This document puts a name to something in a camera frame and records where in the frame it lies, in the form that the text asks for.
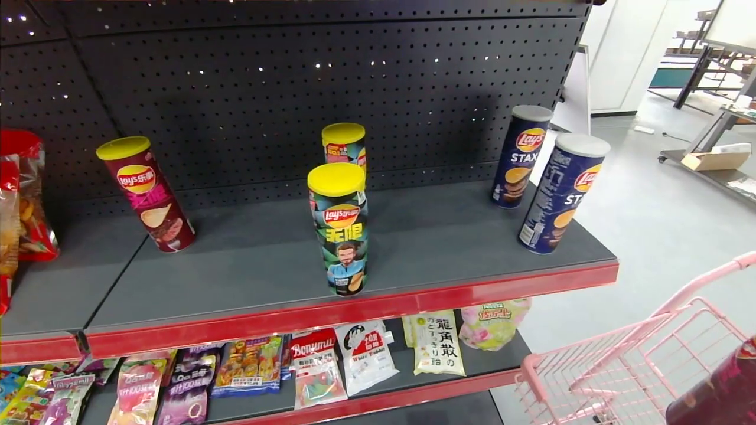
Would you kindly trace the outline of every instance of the lollipop package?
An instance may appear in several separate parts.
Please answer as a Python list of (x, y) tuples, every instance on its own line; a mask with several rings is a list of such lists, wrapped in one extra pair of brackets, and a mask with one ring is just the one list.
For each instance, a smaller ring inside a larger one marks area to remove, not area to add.
[(530, 306), (530, 298), (520, 298), (460, 309), (460, 340), (470, 348), (499, 351), (515, 336)]
[(335, 346), (333, 328), (316, 330), (292, 340), (291, 360), (296, 371), (295, 409), (346, 400), (333, 350)]
[(41, 425), (76, 425), (82, 406), (95, 383), (93, 374), (70, 375), (53, 378), (51, 385), (55, 394), (45, 414), (40, 420)]

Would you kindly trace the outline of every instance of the snack packaging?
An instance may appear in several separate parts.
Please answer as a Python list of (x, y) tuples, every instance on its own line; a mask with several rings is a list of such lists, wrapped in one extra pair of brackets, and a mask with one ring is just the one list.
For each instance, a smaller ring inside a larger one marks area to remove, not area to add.
[(350, 397), (399, 373), (389, 352), (393, 338), (386, 339), (387, 334), (381, 320), (336, 328)]
[(465, 376), (462, 352), (457, 339), (457, 324), (452, 310), (412, 316), (412, 331), (415, 336), (416, 375)]
[(158, 425), (199, 425), (207, 417), (207, 391), (215, 375), (214, 354), (176, 363), (163, 396)]
[(280, 389), (281, 337), (239, 340), (226, 344), (213, 397), (260, 396)]
[(118, 373), (118, 398), (108, 425), (152, 425), (167, 363), (165, 358), (143, 360), (139, 355), (123, 362)]
[(18, 269), (18, 155), (0, 157), (0, 315), (11, 306), (13, 276)]
[(103, 386), (110, 379), (110, 375), (116, 370), (119, 360), (120, 358), (92, 360), (91, 354), (87, 354), (81, 364), (76, 368), (76, 373), (93, 374), (95, 381), (94, 384), (96, 386)]
[(291, 361), (296, 371), (294, 409), (341, 402), (347, 395), (336, 363), (333, 328), (316, 330), (291, 342)]
[(530, 298), (511, 299), (460, 309), (464, 320), (460, 340), (470, 348), (499, 351), (515, 336), (530, 310), (531, 301)]
[(50, 405), (54, 390), (50, 380), (53, 371), (32, 369), (21, 389), (0, 414), (0, 423), (4, 425), (37, 425)]
[(40, 425), (76, 425), (79, 414), (95, 383), (93, 374), (71, 375), (52, 379), (55, 394), (42, 415)]
[(26, 377), (9, 370), (0, 370), (0, 412), (5, 410), (25, 381)]
[(26, 130), (2, 129), (0, 156), (18, 155), (20, 230), (18, 259), (50, 261), (60, 253), (55, 233), (42, 209), (45, 149), (39, 136)]

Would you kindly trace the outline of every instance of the purple lay's can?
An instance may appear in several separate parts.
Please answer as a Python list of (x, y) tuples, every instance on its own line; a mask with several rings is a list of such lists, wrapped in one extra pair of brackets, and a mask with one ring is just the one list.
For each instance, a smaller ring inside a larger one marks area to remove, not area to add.
[(519, 206), (553, 116), (550, 110), (535, 105), (518, 105), (512, 109), (512, 120), (491, 188), (491, 200), (498, 206)]

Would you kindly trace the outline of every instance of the shopping cart basket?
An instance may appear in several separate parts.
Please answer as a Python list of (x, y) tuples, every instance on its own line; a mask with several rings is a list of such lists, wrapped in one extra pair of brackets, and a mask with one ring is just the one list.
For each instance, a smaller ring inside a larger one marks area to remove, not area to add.
[(534, 425), (663, 425), (670, 402), (746, 335), (703, 298), (706, 284), (756, 264), (756, 251), (690, 281), (645, 321), (522, 363), (516, 391)]

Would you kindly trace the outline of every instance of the candy pouch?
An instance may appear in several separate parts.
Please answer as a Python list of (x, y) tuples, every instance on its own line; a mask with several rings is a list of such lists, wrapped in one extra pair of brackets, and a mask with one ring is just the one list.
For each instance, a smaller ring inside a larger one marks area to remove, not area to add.
[(0, 412), (13, 400), (24, 381), (25, 377), (7, 369), (0, 370)]
[(470, 348), (499, 351), (515, 336), (530, 306), (530, 298), (520, 298), (460, 309), (460, 340)]
[(412, 316), (412, 331), (415, 336), (416, 375), (465, 376), (453, 311), (444, 310)]
[(32, 369), (16, 396), (0, 414), (0, 423), (37, 425), (45, 414), (54, 390), (50, 386), (53, 371)]
[(82, 406), (95, 383), (93, 374), (71, 375), (53, 378), (51, 385), (55, 394), (42, 415), (40, 425), (76, 425)]
[(199, 425), (207, 416), (207, 390), (215, 374), (215, 356), (176, 364), (163, 396), (158, 425)]
[(346, 392), (351, 397), (399, 373), (389, 352), (383, 321), (347, 324), (336, 328), (344, 359)]
[(109, 425), (152, 425), (157, 410), (160, 381), (167, 359), (127, 358), (118, 373), (118, 399), (110, 412)]
[(336, 334), (332, 328), (292, 340), (291, 361), (296, 371), (294, 409), (346, 400), (333, 351), (335, 346)]
[(280, 389), (281, 337), (239, 340), (226, 344), (213, 397), (259, 396)]

